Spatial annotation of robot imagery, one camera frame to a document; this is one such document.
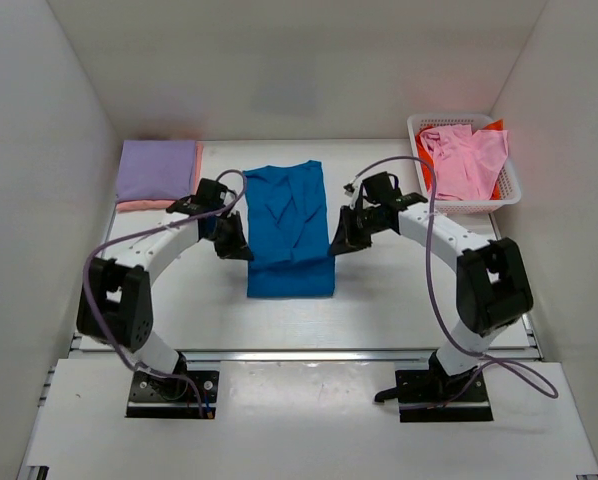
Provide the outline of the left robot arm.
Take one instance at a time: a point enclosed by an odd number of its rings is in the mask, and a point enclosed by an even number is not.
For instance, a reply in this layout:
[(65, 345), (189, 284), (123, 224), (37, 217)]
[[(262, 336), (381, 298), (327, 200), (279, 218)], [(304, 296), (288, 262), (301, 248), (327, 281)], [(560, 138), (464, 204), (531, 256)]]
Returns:
[(181, 353), (153, 331), (152, 286), (203, 241), (212, 243), (221, 259), (253, 260), (235, 209), (244, 194), (220, 178), (203, 178), (196, 192), (171, 203), (155, 226), (100, 245), (83, 266), (77, 331), (112, 347), (131, 371), (153, 376), (164, 397), (182, 395), (188, 373)]

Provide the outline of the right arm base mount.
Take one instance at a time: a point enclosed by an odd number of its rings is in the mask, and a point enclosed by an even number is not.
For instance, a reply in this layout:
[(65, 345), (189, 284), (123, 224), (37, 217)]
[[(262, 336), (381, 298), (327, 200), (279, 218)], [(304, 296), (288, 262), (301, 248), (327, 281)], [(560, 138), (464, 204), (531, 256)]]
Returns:
[(401, 423), (473, 423), (494, 420), (484, 375), (477, 368), (447, 376), (438, 367), (397, 369), (395, 386), (374, 403), (396, 400)]

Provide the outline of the blue polo t-shirt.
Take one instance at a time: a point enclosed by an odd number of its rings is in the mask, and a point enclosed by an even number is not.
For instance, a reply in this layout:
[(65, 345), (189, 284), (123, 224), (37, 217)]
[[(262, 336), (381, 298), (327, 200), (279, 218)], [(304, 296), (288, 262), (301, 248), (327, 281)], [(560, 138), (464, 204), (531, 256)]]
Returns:
[(335, 290), (335, 258), (328, 254), (327, 199), (322, 164), (309, 160), (244, 172), (248, 244), (247, 296), (323, 298)]

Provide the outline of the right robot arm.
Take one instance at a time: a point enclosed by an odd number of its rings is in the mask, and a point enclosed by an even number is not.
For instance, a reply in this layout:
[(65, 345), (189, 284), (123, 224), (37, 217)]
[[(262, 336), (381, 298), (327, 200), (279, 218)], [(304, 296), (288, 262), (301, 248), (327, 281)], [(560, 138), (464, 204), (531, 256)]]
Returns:
[(404, 194), (396, 177), (378, 173), (344, 186), (351, 201), (340, 218), (328, 254), (338, 256), (372, 246), (372, 236), (393, 231), (443, 261), (456, 276), (458, 321), (437, 349), (437, 369), (427, 376), (428, 391), (450, 400), (502, 331), (529, 312), (534, 299), (518, 245), (491, 240), (439, 214), (419, 193)]

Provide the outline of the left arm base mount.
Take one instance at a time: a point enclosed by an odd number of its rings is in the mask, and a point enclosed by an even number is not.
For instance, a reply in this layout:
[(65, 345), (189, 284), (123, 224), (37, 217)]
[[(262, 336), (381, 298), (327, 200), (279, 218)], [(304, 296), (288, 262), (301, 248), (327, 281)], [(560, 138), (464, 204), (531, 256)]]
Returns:
[(129, 388), (126, 417), (135, 419), (214, 420), (220, 381), (218, 362), (178, 365), (177, 374), (188, 380), (157, 378), (134, 373)]

